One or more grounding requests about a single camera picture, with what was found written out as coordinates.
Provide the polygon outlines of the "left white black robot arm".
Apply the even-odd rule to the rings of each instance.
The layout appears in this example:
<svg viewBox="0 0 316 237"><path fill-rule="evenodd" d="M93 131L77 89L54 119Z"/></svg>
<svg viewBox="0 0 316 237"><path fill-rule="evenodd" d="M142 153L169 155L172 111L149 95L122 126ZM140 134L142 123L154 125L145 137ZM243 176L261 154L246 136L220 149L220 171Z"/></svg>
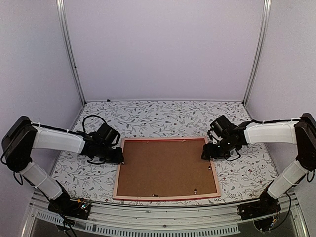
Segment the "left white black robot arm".
<svg viewBox="0 0 316 237"><path fill-rule="evenodd" d="M62 214L70 214L73 203L68 193L54 180L37 161L40 155L56 155L61 151L88 157L88 163L99 165L121 164L124 162L122 148L117 147L120 133L102 123L97 131L88 133L69 131L32 122L27 116L21 116L9 129L1 141L2 163L14 174L30 182L43 192Z"/></svg>

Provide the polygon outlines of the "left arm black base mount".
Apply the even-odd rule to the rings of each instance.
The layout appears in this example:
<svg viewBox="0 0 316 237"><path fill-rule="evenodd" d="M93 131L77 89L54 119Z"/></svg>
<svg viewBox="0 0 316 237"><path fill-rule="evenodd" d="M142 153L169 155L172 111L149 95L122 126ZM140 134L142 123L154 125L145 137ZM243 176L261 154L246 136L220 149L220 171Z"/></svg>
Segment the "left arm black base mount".
<svg viewBox="0 0 316 237"><path fill-rule="evenodd" d="M91 211L91 203L84 198L72 200L67 191L62 188L61 195L55 200L49 201L48 210L62 216L87 220Z"/></svg>

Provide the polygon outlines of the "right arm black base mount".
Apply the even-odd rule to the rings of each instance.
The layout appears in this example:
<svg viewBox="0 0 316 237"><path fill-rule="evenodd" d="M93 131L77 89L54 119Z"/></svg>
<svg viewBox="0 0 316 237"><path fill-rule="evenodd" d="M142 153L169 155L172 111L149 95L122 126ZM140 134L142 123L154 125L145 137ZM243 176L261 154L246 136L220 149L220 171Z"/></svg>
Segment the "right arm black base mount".
<svg viewBox="0 0 316 237"><path fill-rule="evenodd" d="M271 197L267 190L260 194L258 201L241 204L237 207L237 214L242 220L262 217L280 211L281 207L278 199Z"/></svg>

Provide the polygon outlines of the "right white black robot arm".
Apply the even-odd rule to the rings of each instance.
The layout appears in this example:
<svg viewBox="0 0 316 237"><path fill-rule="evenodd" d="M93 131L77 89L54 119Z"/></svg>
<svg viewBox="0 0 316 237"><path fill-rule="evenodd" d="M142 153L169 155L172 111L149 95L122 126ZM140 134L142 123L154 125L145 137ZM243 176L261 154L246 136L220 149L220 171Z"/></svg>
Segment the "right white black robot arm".
<svg viewBox="0 0 316 237"><path fill-rule="evenodd" d="M292 155L293 161L260 194L255 205L259 215L266 215L274 208L275 200L316 169L316 121L309 113L298 118L270 121L245 121L231 123L225 116L218 117L207 132L210 142L203 146L203 160L228 160L231 151L239 153L246 145L263 143L273 158Z"/></svg>

